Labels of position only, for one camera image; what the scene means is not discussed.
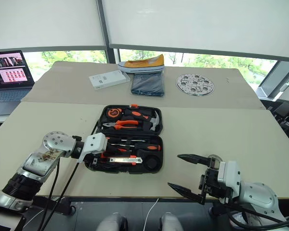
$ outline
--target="tool case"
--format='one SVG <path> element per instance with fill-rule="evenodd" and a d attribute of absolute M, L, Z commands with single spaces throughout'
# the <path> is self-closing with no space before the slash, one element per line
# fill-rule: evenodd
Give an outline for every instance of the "tool case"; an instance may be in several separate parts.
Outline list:
<path fill-rule="evenodd" d="M 85 166 L 108 173 L 157 173 L 163 165 L 162 129 L 158 108 L 108 105 L 92 131 L 106 135 L 106 151 L 86 158 Z"/>

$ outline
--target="laptop keyboard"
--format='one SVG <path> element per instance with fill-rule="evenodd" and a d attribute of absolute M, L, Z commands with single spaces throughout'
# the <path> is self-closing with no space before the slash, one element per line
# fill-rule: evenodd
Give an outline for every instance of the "laptop keyboard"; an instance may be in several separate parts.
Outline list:
<path fill-rule="evenodd" d="M 3 90 L 0 91 L 0 102 L 20 101 L 30 90 Z"/>

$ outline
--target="hammer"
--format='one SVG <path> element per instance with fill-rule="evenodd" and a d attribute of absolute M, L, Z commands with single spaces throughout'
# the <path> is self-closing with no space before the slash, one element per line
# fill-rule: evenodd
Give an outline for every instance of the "hammer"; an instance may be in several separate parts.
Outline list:
<path fill-rule="evenodd" d="M 129 109 L 126 109 L 124 111 L 124 115 L 125 116 L 133 116 L 135 119 L 151 122 L 152 127 L 150 130 L 155 131 L 156 125 L 159 124 L 159 116 L 158 116 L 158 113 L 156 111 L 154 111 L 154 112 L 155 112 L 156 118 L 153 118 L 149 115 L 141 114 L 140 112 L 131 111 Z"/>

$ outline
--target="orange-handled pliers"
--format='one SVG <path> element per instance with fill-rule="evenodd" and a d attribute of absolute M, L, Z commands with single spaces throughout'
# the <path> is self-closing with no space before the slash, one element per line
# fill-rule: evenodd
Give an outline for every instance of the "orange-handled pliers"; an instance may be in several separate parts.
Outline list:
<path fill-rule="evenodd" d="M 132 129 L 132 130 L 141 130 L 141 127 L 126 127 L 123 125 L 126 124 L 133 124 L 133 125 L 138 125 L 139 122 L 137 120 L 118 120 L 116 123 L 104 123 L 103 126 L 106 127 L 114 127 L 115 130 L 120 130 L 120 129 Z"/>

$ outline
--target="white roller blind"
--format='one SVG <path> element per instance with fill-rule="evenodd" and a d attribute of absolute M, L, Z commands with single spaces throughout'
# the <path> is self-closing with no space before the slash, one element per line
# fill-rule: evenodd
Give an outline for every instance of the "white roller blind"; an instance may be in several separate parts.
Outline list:
<path fill-rule="evenodd" d="M 0 0 L 0 49 L 104 45 L 95 0 Z"/>
<path fill-rule="evenodd" d="M 103 0 L 110 44 L 289 57 L 289 0 Z"/>

